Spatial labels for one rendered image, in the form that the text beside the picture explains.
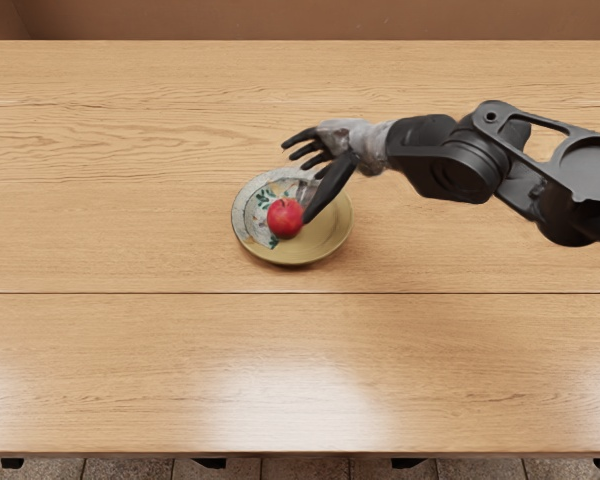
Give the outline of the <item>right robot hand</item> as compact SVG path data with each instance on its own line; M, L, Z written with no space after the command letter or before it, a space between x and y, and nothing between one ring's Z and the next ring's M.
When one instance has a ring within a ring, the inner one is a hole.
M281 143L284 150L297 148L289 154L291 161L310 153L314 155L301 165L303 170L324 166L314 176L319 185L304 209L304 224L310 223L338 196L354 173L373 177L389 169L386 140L392 126L391 121L372 124L355 118L330 119Z

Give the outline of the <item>red apple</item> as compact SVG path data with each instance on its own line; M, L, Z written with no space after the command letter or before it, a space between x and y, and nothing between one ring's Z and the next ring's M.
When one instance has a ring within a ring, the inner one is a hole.
M303 227L303 207L291 198L275 200L267 210L267 226L278 238L294 238Z

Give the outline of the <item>yellow patterned plate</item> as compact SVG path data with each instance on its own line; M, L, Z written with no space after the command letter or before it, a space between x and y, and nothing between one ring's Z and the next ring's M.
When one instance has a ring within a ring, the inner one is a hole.
M267 223L267 211L275 201L287 198L305 205L318 185L312 171L297 167L270 170L247 182L231 211L232 227L241 245L261 260L284 266L311 264L334 253L354 224L352 202L344 191L292 239L280 239Z

